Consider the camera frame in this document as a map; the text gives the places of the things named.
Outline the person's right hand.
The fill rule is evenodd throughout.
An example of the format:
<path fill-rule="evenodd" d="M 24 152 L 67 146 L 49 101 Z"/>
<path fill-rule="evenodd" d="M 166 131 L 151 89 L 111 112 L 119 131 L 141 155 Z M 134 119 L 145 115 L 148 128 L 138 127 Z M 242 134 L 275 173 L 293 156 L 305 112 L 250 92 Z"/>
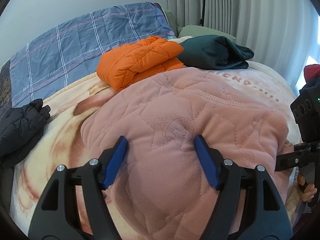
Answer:
<path fill-rule="evenodd" d="M 317 189 L 313 183 L 307 183 L 306 179 L 300 173 L 297 176 L 297 186 L 299 189 L 299 195 L 303 202 L 310 202 L 315 194 L 317 193 Z"/>

